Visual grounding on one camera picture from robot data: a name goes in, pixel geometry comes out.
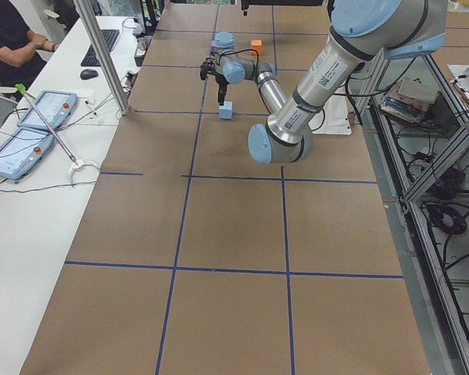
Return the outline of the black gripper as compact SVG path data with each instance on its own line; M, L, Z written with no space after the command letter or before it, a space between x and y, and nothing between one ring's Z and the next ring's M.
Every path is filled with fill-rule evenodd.
M205 58L200 65L200 80L206 80L208 76L215 77L218 84L217 102L219 105L223 105L227 94L227 80L222 74L220 67L216 64L215 59L211 57Z

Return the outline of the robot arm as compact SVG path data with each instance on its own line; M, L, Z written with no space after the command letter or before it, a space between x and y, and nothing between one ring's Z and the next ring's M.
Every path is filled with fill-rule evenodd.
M309 122L359 64L379 52L405 59L437 51L446 15L444 1L336 1L327 43L288 97L271 64L240 57L228 32L216 34L216 50L200 66L200 77L214 76L219 103L229 84L253 81L270 115L250 129L249 153L258 163L294 163L313 147Z

